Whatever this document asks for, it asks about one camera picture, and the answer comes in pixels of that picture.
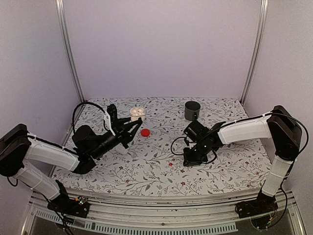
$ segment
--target red bottle cap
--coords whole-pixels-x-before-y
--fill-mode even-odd
[[[141,131],[141,135],[144,137],[148,137],[150,135],[150,131],[148,129],[143,129]]]

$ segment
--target black wire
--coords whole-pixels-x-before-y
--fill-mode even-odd
[[[309,143],[309,132],[308,132],[307,128],[305,127],[305,125],[304,125],[302,122],[300,122],[298,119],[296,119],[296,118],[294,118],[294,117],[290,117],[290,116],[288,116],[288,115],[286,115],[286,114],[273,113],[273,115],[278,115],[278,116],[287,117],[287,118],[289,118],[289,119],[291,119],[291,120],[294,120],[294,121],[298,122],[298,123],[303,127],[304,131],[306,132],[307,138],[306,138],[305,144],[303,145],[303,147],[302,147],[301,150],[299,151],[299,154],[302,153],[302,151],[307,147],[307,145],[308,145],[308,143]]]
[[[75,107],[75,109],[74,109],[74,111],[73,111],[73,116],[72,116],[73,133],[76,132],[76,130],[75,130],[75,113],[76,113],[77,109],[78,109],[80,106],[86,105],[86,104],[95,106],[95,107],[97,107],[98,109],[100,109],[100,110],[103,112],[104,115],[106,114],[106,112],[104,111],[104,109],[103,109],[100,105],[98,105],[98,104],[95,104],[95,103],[92,103],[92,102],[88,102],[88,101],[81,102],[80,104],[78,104],[78,105]],[[108,129],[106,128],[105,120],[103,120],[103,125],[104,125],[104,129],[105,129],[106,131],[108,131]]]
[[[214,161],[217,159],[217,154],[216,154],[216,152],[215,152],[214,150],[212,150],[212,152],[213,152],[213,154],[214,154],[214,158],[213,158],[212,160],[210,160],[210,161],[206,162],[206,163],[202,162],[203,164],[209,164],[209,163],[212,163],[212,162],[214,162]]]
[[[281,185],[280,185],[280,190],[281,190],[281,191],[283,192],[283,194],[285,195],[285,199],[286,199],[285,209],[284,209],[282,215],[279,217],[279,219],[278,219],[274,224],[270,224],[270,225],[268,226],[268,228],[274,227],[276,224],[278,224],[278,222],[284,217],[284,215],[285,215],[285,213],[286,213],[286,210],[287,210],[287,206],[288,206],[288,197],[287,197],[286,192],[283,190],[283,187],[282,187],[283,182],[282,182]]]
[[[51,202],[49,201],[49,199],[47,199],[46,196],[44,196],[42,194],[42,196],[45,198],[45,200],[48,202],[48,204],[52,207],[53,211],[57,214],[57,216],[60,218],[60,220],[62,221],[63,223],[63,226],[64,226],[64,231],[66,232],[66,234],[68,235],[74,235],[74,233],[71,231],[71,229],[69,228],[69,226],[66,224],[66,221],[64,219],[64,215],[63,215],[63,218],[60,216],[60,214],[54,209],[54,206],[51,204]]]
[[[173,154],[173,155],[175,155],[175,156],[181,156],[181,155],[184,155],[183,153],[181,153],[181,154],[174,153],[174,152],[173,152],[173,150],[172,150],[173,144],[174,144],[177,140],[179,140],[179,139],[184,139],[184,138],[186,138],[186,137],[181,136],[181,137],[176,138],[176,139],[172,142],[172,144],[171,144],[171,152],[172,152],[172,154]]]
[[[71,153],[71,154],[77,155],[76,152],[74,152],[74,151],[72,151],[72,150],[69,150],[68,148],[63,148],[62,146],[60,146],[60,145],[58,145],[58,144],[56,144],[56,143],[52,143],[52,142],[49,142],[49,141],[46,141],[46,140],[44,140],[44,139],[41,139],[41,138],[38,138],[38,137],[34,137],[34,136],[28,136],[28,137],[30,137],[31,139],[34,139],[34,140],[39,140],[39,141],[41,141],[41,142],[50,144],[50,145],[52,145],[52,146],[54,146],[54,147],[57,147],[57,148],[59,148],[59,149],[63,149],[63,150],[65,150],[66,152],[69,152],[69,153]]]
[[[12,182],[10,181],[9,177],[7,177],[7,179],[8,179],[8,182],[10,183],[10,185],[12,185],[13,187],[16,187],[19,184],[19,180],[18,179],[16,179],[16,184],[12,184]]]

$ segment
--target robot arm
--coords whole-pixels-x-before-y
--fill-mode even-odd
[[[50,201],[49,209],[86,218],[89,212],[87,198],[70,199],[62,183],[42,174],[29,160],[56,165],[77,174],[90,172],[96,166],[94,159],[99,159],[119,143],[128,148],[142,124],[141,119],[134,122],[129,122],[130,118],[118,119],[113,104],[106,114],[110,131],[96,135],[89,126],[81,126],[72,137],[76,145],[73,150],[30,135],[25,125],[17,125],[0,139],[0,174],[13,176],[43,194]]]
[[[291,171],[299,154],[301,127],[282,107],[275,106],[271,113],[257,118],[247,118],[232,123],[217,123],[211,129],[193,121],[184,133],[197,144],[184,149],[184,165],[207,163],[207,154],[224,144],[249,139],[272,138],[276,152],[268,177],[257,199],[236,206],[240,218],[254,216],[278,209],[275,194]]]

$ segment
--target floral tablecloth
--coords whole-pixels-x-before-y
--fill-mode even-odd
[[[170,151],[172,141],[183,135],[190,123],[184,118],[184,104],[195,100],[201,105],[198,119],[204,126],[247,117],[237,99],[231,98],[104,98],[91,99],[106,109],[114,103],[119,118],[129,117],[134,106],[144,107],[146,119],[141,127],[151,131],[149,137],[140,132],[130,143],[128,153],[115,149],[108,152],[86,175],[77,175],[57,167],[52,178],[68,188],[103,193],[141,196],[173,196],[226,193],[259,188],[270,168],[270,161],[260,140],[246,144],[229,144],[220,148],[218,158],[211,164],[184,167],[183,156]],[[89,125],[95,133],[104,133],[103,114],[93,106],[86,106],[76,128]],[[74,147],[71,138],[67,147]],[[174,145],[182,152],[183,141]]]

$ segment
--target gray cup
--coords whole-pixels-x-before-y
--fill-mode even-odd
[[[188,121],[197,120],[200,112],[200,104],[195,101],[188,101],[185,103],[185,118]]]

